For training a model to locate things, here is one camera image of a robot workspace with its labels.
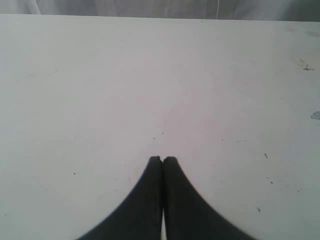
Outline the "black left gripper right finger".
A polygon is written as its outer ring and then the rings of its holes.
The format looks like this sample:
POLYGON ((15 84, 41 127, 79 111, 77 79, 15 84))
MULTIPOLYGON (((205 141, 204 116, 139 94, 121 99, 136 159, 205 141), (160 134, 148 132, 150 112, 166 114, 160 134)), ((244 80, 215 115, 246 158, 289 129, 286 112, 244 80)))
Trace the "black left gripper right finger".
POLYGON ((163 161, 163 209, 168 240, 251 240, 217 213, 195 190, 178 160, 163 161))

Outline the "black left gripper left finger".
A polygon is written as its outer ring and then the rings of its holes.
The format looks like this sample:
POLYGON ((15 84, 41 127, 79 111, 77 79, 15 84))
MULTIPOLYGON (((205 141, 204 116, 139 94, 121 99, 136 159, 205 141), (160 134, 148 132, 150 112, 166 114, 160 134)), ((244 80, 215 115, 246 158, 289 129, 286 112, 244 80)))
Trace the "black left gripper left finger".
POLYGON ((149 158, 123 202, 80 240, 160 240, 163 219, 163 162, 149 158))

